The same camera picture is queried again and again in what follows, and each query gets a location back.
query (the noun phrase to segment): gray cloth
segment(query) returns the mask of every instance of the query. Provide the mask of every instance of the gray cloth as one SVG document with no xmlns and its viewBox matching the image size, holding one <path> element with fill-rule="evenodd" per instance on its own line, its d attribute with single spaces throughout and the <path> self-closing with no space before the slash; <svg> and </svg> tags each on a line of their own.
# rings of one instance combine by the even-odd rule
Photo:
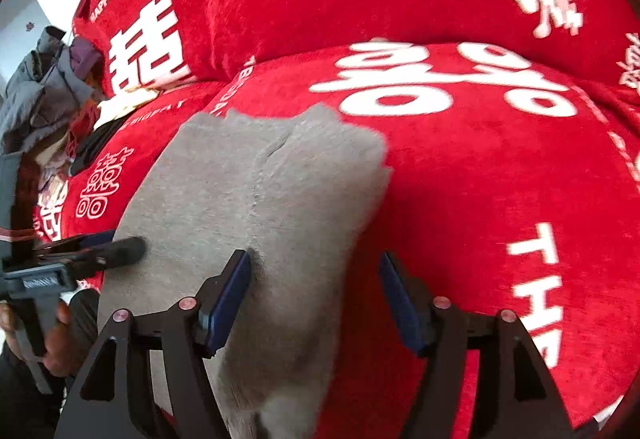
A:
<svg viewBox="0 0 640 439">
<path fill-rule="evenodd" d="M 44 137 L 66 126 L 94 93 L 76 77 L 64 31 L 44 29 L 36 50 L 18 66 L 2 91 L 0 154 L 29 151 Z M 97 51 L 87 51 L 87 61 Z"/>
<path fill-rule="evenodd" d="M 332 379 L 344 273 L 390 172 L 384 139 L 318 106 L 293 119 L 196 114 L 133 197 L 117 238 L 144 235 L 135 267 L 106 273 L 98 315 L 193 295 L 236 248 L 252 282 L 207 373 L 234 439 L 310 437 Z M 156 401 L 170 408 L 161 358 Z"/>
</svg>

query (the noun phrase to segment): pile of clothes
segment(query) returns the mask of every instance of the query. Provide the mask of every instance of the pile of clothes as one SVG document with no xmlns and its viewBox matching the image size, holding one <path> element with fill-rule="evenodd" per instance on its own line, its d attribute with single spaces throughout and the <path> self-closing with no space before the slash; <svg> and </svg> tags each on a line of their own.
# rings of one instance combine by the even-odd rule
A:
<svg viewBox="0 0 640 439">
<path fill-rule="evenodd" d="M 263 357 L 285 343 L 288 367 L 245 375 L 253 359 L 240 353 L 209 364 L 235 437 L 399 436 L 424 365 L 388 313 L 385 250 L 465 310 L 523 316 L 574 424 L 625 392 L 640 347 L 636 311 L 619 310 L 640 296 L 640 22 L 626 0 L 82 0 L 74 30 L 104 57 L 99 117 L 136 106 L 78 142 L 63 202 L 36 223 L 50 238 L 153 233 L 155 260 L 94 279 L 111 301 L 102 321 L 116 305 L 192 294 L 231 251 L 212 242 L 257 243 L 254 305 L 230 343 Z M 319 104 L 332 116 L 309 117 Z M 88 109 L 78 133 L 97 117 Z M 329 268 L 332 225 L 301 234 L 293 221 L 347 220 L 336 206 L 365 195 L 356 182 L 353 199 L 326 188 L 348 176 L 329 163 L 350 154 L 321 144 L 336 124 L 383 141 L 384 158 L 363 155 L 390 179 Z M 290 162 L 324 180 L 278 182 Z M 141 283 L 158 297 L 127 290 Z M 256 318 L 268 335 L 252 333 Z M 457 437 L 473 408 L 468 371 Z"/>
</svg>

